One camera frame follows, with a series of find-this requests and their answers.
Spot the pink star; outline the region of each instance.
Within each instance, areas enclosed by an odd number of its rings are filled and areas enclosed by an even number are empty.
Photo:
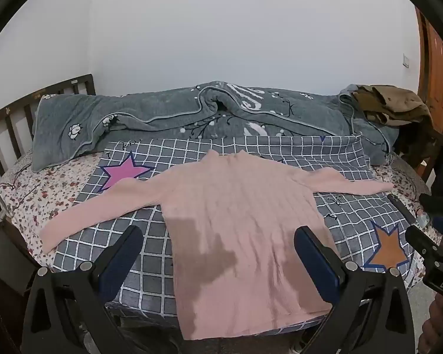
[[[138,176],[153,170],[154,168],[144,165],[136,166],[133,154],[130,152],[130,155],[126,157],[120,165],[105,167],[100,166],[100,169],[102,169],[109,177],[105,184],[100,188],[99,192],[108,189],[122,178],[137,178]]]

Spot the white wall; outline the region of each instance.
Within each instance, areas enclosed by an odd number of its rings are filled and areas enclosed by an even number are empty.
[[[416,91],[419,62],[408,0],[28,0],[0,33],[0,108],[86,73],[107,95],[211,80],[320,94],[350,83]],[[14,119],[26,151],[24,114]],[[5,132],[1,124],[8,168]]]
[[[90,0],[28,0],[0,33],[0,108],[45,86],[89,72]],[[22,152],[31,147],[24,113],[12,115]],[[15,161],[5,124],[0,155]]]
[[[90,70],[106,95],[211,80],[321,94],[418,88],[408,0],[92,0],[90,16]]]

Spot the wooden headboard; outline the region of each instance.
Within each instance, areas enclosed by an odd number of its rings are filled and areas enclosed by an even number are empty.
[[[66,80],[58,82],[57,84],[47,86],[34,93],[28,94],[20,99],[10,103],[9,105],[0,109],[0,122],[5,121],[6,128],[8,130],[8,135],[10,137],[10,142],[13,147],[13,151],[17,159],[21,157],[20,147],[18,145],[17,135],[13,129],[12,120],[10,115],[18,110],[24,110],[26,116],[26,122],[28,123],[28,130],[33,139],[33,115],[31,106],[33,104],[39,103],[41,97],[46,94],[63,94],[64,90],[71,89],[74,94],[79,94],[79,84],[84,84],[87,94],[95,95],[95,86],[93,84],[93,77],[91,74],[86,74],[84,76],[75,77],[71,80]],[[0,176],[5,174],[5,169],[3,167],[3,161],[0,159]]]

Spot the bed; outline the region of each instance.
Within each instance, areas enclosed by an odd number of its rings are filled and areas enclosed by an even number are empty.
[[[21,155],[17,138],[11,126],[10,113],[12,110],[24,108],[28,127],[31,133],[33,126],[30,104],[39,101],[47,94],[62,93],[64,89],[71,88],[74,93],[79,93],[80,86],[85,86],[88,94],[95,94],[91,75],[77,77],[60,84],[41,89],[39,92],[28,95],[0,111],[0,119],[4,117],[10,140],[12,142],[17,162],[6,172],[0,161],[0,206],[3,208],[1,227],[5,228],[14,243],[36,262],[37,266],[47,266],[54,270],[64,267],[62,261],[66,257],[56,255],[56,250],[43,254],[39,232],[46,222],[60,212],[68,209],[79,201],[79,194],[85,192],[89,177],[95,171],[102,153],[90,153],[73,159],[67,164],[46,168],[38,173],[31,170],[32,151]],[[390,153],[386,164],[374,166],[372,173],[377,179],[393,182],[395,194],[416,215],[421,211],[418,196],[429,190],[416,172],[399,158],[395,153]],[[430,226],[424,228],[426,234],[436,243],[440,243],[441,236]],[[413,258],[413,278],[409,286],[420,281],[424,268],[420,257],[415,254]],[[138,317],[132,313],[131,308],[122,304],[119,311],[124,316]]]

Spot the cartoon print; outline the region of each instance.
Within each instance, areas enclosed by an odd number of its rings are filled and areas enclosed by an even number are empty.
[[[263,99],[261,96],[258,96],[256,93],[252,92],[252,91],[248,91],[247,89],[241,88],[237,85],[234,84],[227,84],[232,90],[234,90],[242,99],[246,99],[248,101],[242,101],[243,105],[245,108],[247,109],[251,109],[251,110],[260,110],[261,109],[261,103],[256,101],[255,99],[251,98],[250,96],[247,96],[244,93],[241,93],[240,91],[245,91],[249,94],[251,94],[252,96],[255,96],[259,99]]]
[[[275,112],[274,110],[270,110],[269,112],[272,114],[279,114],[283,117],[289,118],[291,115],[294,115],[294,113],[292,112],[292,108],[294,107],[295,104],[292,104],[288,99],[285,99],[284,97],[279,95],[279,92],[274,92],[275,94],[277,94],[276,96],[274,94],[272,94],[273,98],[279,98],[281,99],[283,104],[287,104],[286,106],[284,106],[284,108],[282,109],[282,112]]]
[[[307,97],[308,99],[313,99],[313,97],[312,96],[309,96],[308,94],[306,94],[306,93],[299,93],[301,96],[304,96],[304,97]]]
[[[264,128],[263,128],[261,125],[255,124],[255,123],[253,123],[253,122],[248,122],[247,125],[248,125],[251,129],[255,130],[255,131],[258,133],[257,135],[260,135],[260,136],[267,136],[267,132],[264,130]],[[245,136],[253,136],[253,135],[249,132],[249,130],[247,130],[246,128],[243,129],[243,133],[244,133]]]
[[[69,128],[69,137],[71,140],[75,140],[79,132],[82,130],[80,124],[74,124]]]
[[[118,121],[118,114],[110,114],[102,120],[102,124],[105,128],[108,128],[110,125],[116,123],[116,121]]]
[[[228,116],[226,114],[216,114],[213,117],[205,118],[202,121],[194,122],[193,124],[189,124],[184,126],[180,129],[181,133],[190,132],[189,138],[203,138],[202,136],[205,136],[205,138],[210,138],[205,133],[206,130],[210,130],[208,126],[215,126],[215,124],[218,124],[218,122],[223,119],[227,125],[230,125],[229,121],[230,119],[234,118],[235,116],[232,114],[229,114]]]
[[[254,93],[260,93],[260,94],[264,94],[264,91],[260,91],[258,89],[253,89],[253,88],[248,88],[250,91],[254,92]]]

